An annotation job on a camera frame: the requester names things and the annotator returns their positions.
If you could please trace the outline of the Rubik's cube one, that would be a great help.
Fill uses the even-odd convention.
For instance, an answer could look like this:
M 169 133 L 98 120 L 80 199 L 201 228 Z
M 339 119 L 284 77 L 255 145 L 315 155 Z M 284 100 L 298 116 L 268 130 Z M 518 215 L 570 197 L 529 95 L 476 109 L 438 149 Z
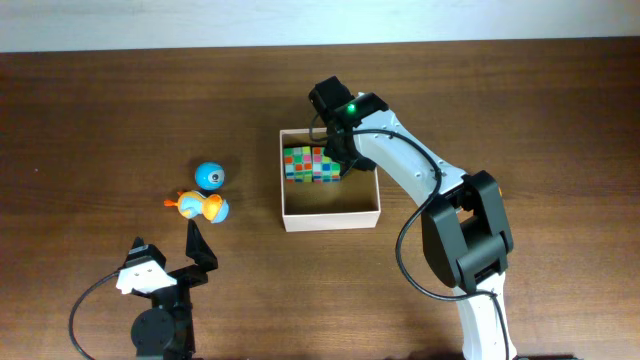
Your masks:
M 283 149 L 284 175 L 287 182 L 309 183 L 313 180 L 310 146 Z
M 312 147 L 312 181 L 321 183 L 339 182 L 341 165 L 324 154 L 324 147 Z

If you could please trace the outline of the blue ball toy with eye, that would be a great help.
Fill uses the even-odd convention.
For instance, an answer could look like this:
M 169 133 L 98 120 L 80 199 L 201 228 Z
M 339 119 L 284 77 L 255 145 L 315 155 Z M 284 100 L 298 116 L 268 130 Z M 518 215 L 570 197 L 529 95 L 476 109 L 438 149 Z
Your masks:
M 216 162 L 205 162 L 200 164 L 195 170 L 196 184 L 208 191 L 220 188 L 225 182 L 225 170 Z

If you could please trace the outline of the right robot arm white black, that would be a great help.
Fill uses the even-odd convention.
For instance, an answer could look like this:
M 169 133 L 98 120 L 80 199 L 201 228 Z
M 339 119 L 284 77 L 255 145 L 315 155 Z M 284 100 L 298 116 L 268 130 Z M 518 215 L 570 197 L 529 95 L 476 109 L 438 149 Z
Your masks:
M 514 244 L 497 181 L 437 156 L 373 92 L 354 95 L 332 76 L 317 83 L 308 99 L 326 127 L 320 140 L 330 159 L 348 169 L 381 168 L 415 202 L 397 236 L 396 263 L 418 292 L 457 305 L 464 357 L 516 358 L 503 294 Z M 404 264 L 402 245 L 415 222 L 421 224 L 425 260 L 449 295 L 421 286 Z

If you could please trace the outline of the orange blue duck toy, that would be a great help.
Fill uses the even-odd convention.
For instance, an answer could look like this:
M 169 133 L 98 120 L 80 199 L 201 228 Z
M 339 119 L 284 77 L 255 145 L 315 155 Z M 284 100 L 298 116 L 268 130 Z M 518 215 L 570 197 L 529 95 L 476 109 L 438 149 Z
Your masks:
M 176 201 L 165 199 L 163 205 L 175 207 L 180 215 L 186 219 L 203 216 L 213 224 L 223 222 L 230 212 L 229 203 L 220 195 L 205 196 L 195 190 L 179 192 Z

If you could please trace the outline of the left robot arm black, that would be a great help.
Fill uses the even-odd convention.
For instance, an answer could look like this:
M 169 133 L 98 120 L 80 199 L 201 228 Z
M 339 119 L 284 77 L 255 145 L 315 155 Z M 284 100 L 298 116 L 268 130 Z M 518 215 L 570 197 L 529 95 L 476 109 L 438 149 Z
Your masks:
M 196 352 L 190 290 L 208 282 L 218 260 L 193 220 L 185 253 L 194 263 L 167 272 L 162 252 L 138 237 L 120 269 L 116 288 L 151 301 L 131 326 L 138 359 L 191 359 Z

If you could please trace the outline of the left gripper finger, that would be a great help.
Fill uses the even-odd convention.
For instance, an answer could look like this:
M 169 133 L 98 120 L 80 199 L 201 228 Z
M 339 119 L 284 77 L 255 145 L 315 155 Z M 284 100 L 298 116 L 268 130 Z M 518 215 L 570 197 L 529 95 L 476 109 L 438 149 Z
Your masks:
M 218 268 L 218 259 L 204 240 L 196 222 L 192 219 L 187 225 L 186 256 L 191 258 L 203 271 L 209 272 Z
M 162 269 L 165 268 L 166 257 L 162 252 L 155 245 L 146 244 L 142 237 L 136 237 L 125 258 L 123 267 L 130 268 L 149 261 L 156 262 Z

